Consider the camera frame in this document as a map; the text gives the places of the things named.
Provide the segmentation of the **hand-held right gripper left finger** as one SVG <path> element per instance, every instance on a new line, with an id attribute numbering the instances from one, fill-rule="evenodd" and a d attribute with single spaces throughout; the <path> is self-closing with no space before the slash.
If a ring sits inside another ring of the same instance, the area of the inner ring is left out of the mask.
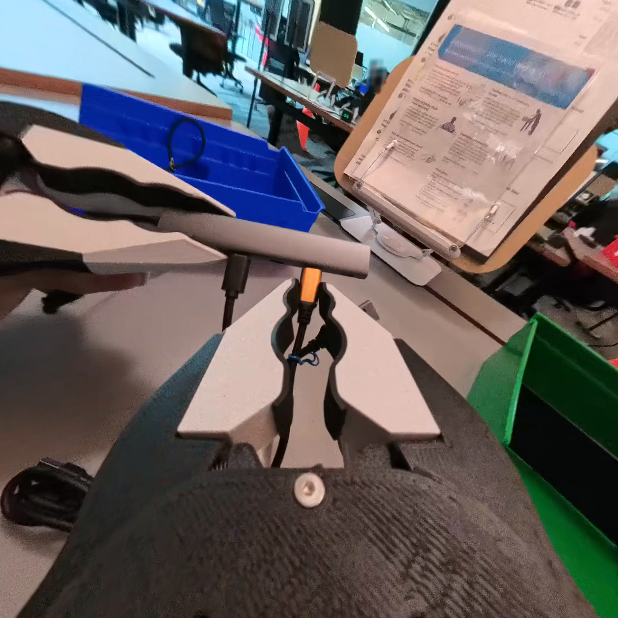
<path id="1" fill-rule="evenodd" d="M 273 409 L 289 393 L 285 354 L 295 314 L 291 278 L 226 329 L 179 423 L 181 438 L 249 444 L 271 465 L 279 436 Z"/>

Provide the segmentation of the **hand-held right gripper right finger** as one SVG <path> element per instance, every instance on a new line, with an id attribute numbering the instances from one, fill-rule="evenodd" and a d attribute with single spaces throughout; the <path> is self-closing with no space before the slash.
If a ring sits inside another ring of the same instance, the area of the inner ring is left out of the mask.
<path id="1" fill-rule="evenodd" d="M 367 447 L 442 438 L 393 336 L 332 284 L 320 285 L 319 313 L 332 359 L 324 422 L 344 465 Z"/>

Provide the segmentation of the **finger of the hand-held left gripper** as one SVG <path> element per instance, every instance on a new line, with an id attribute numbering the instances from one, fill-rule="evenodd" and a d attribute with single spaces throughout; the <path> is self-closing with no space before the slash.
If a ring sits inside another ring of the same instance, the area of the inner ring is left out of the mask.
<path id="1" fill-rule="evenodd" d="M 236 223 L 228 207 L 119 146 L 31 125 L 22 150 L 22 223 Z"/>
<path id="2" fill-rule="evenodd" d="M 225 254 L 179 232 L 146 230 L 126 220 L 88 220 L 25 192 L 1 198 L 1 268 L 129 274 L 225 260 Z"/>

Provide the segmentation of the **green plastic bin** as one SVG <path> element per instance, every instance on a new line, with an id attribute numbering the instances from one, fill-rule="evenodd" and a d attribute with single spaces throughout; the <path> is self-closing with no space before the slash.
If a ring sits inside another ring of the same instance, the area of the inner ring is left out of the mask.
<path id="1" fill-rule="evenodd" d="M 617 617 L 617 368 L 538 313 L 483 363 L 467 399 L 580 591 Z"/>

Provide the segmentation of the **grey USB hub bar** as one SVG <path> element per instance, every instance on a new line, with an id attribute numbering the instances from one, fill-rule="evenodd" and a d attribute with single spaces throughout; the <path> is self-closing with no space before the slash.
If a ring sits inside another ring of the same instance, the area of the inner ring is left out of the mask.
<path id="1" fill-rule="evenodd" d="M 358 242 L 238 220 L 217 214 L 164 211 L 158 228 L 180 232 L 227 255 L 263 258 L 288 266 L 366 279 L 370 248 Z"/>

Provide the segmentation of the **wood-edged background desk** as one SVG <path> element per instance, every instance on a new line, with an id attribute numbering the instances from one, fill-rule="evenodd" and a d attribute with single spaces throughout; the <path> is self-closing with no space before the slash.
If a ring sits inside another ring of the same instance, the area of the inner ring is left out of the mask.
<path id="1" fill-rule="evenodd" d="M 1 91 L 76 102 L 83 84 L 232 120 L 221 99 L 73 1 L 1 1 Z"/>

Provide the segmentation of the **wooden background desk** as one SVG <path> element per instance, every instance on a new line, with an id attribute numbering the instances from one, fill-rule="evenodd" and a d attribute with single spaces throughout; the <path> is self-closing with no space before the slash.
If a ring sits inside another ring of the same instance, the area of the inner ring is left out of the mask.
<path id="1" fill-rule="evenodd" d="M 285 96 L 286 99 L 295 101 L 304 108 L 309 109 L 316 117 L 320 117 L 348 134 L 356 128 L 357 125 L 355 123 L 345 121 L 336 111 L 319 104 L 317 102 L 318 93 L 311 86 L 280 77 L 274 73 L 254 69 L 251 66 L 246 65 L 244 68 L 245 72 L 258 79 L 262 84 L 274 89 L 280 95 Z"/>

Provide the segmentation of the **person's left hand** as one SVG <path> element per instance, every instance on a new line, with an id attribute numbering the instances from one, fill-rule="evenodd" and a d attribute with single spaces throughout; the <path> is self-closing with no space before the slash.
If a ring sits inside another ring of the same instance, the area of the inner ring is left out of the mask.
<path id="1" fill-rule="evenodd" d="M 41 270 L 1 276 L 1 319 L 15 310 L 32 290 L 60 290 L 77 295 L 118 292 L 145 285 L 146 273 L 101 275 Z"/>

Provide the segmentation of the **blue plastic bin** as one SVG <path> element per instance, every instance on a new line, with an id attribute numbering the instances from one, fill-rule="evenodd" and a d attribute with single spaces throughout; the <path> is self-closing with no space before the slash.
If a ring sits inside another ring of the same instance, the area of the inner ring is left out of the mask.
<path id="1" fill-rule="evenodd" d="M 79 122 L 227 206 L 240 220 L 309 232 L 324 210 L 286 148 L 85 84 Z"/>

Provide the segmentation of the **black office chair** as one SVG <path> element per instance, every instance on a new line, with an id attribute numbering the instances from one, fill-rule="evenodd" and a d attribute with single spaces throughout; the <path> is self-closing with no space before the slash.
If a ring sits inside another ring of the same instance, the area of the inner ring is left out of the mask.
<path id="1" fill-rule="evenodd" d="M 232 61 L 240 59 L 228 50 L 228 39 L 224 33 L 212 28 L 202 28 L 189 22 L 178 22 L 181 34 L 180 42 L 171 42 L 171 52 L 181 58 L 182 74 L 189 80 L 196 76 L 196 83 L 210 93 L 214 93 L 201 81 L 201 76 L 209 74 L 221 77 L 220 87 L 227 80 L 233 81 L 241 94 L 243 84 L 233 76 Z"/>

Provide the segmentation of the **dark flat tablet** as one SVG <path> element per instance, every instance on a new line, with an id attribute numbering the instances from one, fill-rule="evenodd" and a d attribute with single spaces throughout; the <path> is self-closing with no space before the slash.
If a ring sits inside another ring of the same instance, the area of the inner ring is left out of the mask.
<path id="1" fill-rule="evenodd" d="M 340 225 L 342 220 L 370 216 L 368 209 L 344 190 L 335 188 L 320 178 L 310 180 L 310 184 L 324 205 L 324 215 L 335 223 Z"/>

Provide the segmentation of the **brown cardboard sheet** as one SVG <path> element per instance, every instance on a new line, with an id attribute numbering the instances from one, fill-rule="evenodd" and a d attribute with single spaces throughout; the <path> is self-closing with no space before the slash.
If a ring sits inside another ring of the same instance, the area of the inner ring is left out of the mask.
<path id="1" fill-rule="evenodd" d="M 319 21 L 313 30 L 308 56 L 311 71 L 345 89 L 351 81 L 357 51 L 354 35 Z"/>

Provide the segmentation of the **wooden document stand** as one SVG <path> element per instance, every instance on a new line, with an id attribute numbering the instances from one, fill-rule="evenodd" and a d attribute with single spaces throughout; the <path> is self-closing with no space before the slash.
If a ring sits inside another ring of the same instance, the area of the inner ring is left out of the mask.
<path id="1" fill-rule="evenodd" d="M 336 180 L 349 194 L 349 197 L 353 201 L 357 201 L 367 213 L 370 212 L 370 208 L 373 205 L 353 188 L 353 181 L 345 176 L 344 170 L 352 161 L 355 153 L 360 149 L 361 144 L 369 134 L 375 121 L 379 118 L 389 98 L 395 92 L 396 87 L 412 64 L 412 61 L 413 57 L 403 60 L 390 73 L 383 89 L 375 96 L 364 115 L 361 116 L 336 157 Z M 581 146 L 560 170 L 557 176 L 558 179 L 550 181 L 548 188 L 544 189 L 541 199 L 536 202 L 534 208 L 519 221 L 518 225 L 512 229 L 511 234 L 485 263 L 467 254 L 452 259 L 451 263 L 462 271 L 471 274 L 489 273 L 503 267 L 537 233 L 542 225 L 560 209 L 572 193 L 578 189 L 580 184 L 586 181 L 588 174 L 593 172 L 597 158 L 598 149 L 594 143 L 587 149 Z"/>

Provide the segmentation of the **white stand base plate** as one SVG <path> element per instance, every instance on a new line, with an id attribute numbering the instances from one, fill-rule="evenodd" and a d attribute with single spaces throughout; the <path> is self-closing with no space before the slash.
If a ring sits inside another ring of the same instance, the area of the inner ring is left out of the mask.
<path id="1" fill-rule="evenodd" d="M 346 233 L 369 246 L 376 257 L 416 286 L 427 286 L 443 270 L 440 262 L 387 226 L 380 218 L 362 214 L 344 218 L 340 223 Z"/>

